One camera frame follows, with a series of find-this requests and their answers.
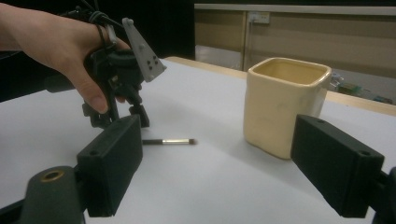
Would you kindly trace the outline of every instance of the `cream plastic cup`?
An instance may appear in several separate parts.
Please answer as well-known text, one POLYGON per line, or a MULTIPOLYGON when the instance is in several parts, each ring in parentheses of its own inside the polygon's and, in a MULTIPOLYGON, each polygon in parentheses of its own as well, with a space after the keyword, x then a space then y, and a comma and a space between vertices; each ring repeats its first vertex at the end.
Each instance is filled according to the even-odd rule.
POLYGON ((318 117, 332 69, 326 65, 270 58, 247 71, 244 136, 253 146, 290 159, 298 114, 318 117))

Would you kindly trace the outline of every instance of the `wall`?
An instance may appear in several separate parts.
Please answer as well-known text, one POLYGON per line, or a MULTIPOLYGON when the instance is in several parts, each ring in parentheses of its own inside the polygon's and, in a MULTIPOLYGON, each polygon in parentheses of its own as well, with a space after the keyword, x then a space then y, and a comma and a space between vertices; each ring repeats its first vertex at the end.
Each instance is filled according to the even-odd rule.
POLYGON ((244 70, 290 57, 396 78, 394 16, 271 12, 270 23, 259 24, 245 11, 195 9, 195 35, 197 45, 240 51, 244 70))

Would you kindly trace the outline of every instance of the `table surface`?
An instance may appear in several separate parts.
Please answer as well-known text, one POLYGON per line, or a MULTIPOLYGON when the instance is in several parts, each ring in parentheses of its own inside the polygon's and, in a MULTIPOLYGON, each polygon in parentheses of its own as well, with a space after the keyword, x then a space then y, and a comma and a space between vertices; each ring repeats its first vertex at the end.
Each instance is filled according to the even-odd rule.
MULTIPOLYGON (((117 214, 87 223, 371 223, 371 209, 365 219, 339 217, 292 161, 244 140, 244 79, 174 60, 164 60, 166 71, 143 85, 151 126, 142 135, 195 138, 198 145, 144 146, 117 214)), ((0 207, 22 199, 36 173, 76 165, 101 132, 81 105, 76 91, 0 104, 0 207)), ((122 117, 128 107, 119 105, 122 117)), ((396 117, 332 100, 320 117, 386 156, 385 172, 395 165, 396 117)))

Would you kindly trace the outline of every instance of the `finger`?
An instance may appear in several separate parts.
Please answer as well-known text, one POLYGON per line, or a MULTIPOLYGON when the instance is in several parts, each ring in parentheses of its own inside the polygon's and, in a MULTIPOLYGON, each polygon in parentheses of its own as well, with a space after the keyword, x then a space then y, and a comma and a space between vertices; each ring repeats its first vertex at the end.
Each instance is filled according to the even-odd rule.
POLYGON ((65 74, 72 84, 76 87, 78 93, 84 98, 85 102, 94 110, 105 114, 108 110, 107 100, 99 86, 85 72, 84 66, 75 66, 76 73, 65 74))
POLYGON ((130 49, 130 47, 127 43, 123 42, 121 39, 118 39, 117 49, 130 49))
POLYGON ((122 103, 122 104, 125 103, 125 101, 126 101, 126 99, 122 96, 116 96, 116 99, 119 103, 122 103))

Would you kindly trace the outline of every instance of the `hole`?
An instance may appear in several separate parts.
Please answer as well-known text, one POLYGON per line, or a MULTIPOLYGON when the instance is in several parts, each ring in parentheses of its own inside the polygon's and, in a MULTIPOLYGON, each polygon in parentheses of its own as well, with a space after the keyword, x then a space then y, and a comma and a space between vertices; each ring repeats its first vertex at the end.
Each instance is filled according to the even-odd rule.
POLYGON ((94 150, 94 151, 90 152, 90 155, 91 156, 97 156, 97 155, 99 155, 99 152, 94 150))
POLYGON ((51 182, 61 178, 63 175, 63 171, 50 171, 41 177, 41 182, 51 182))

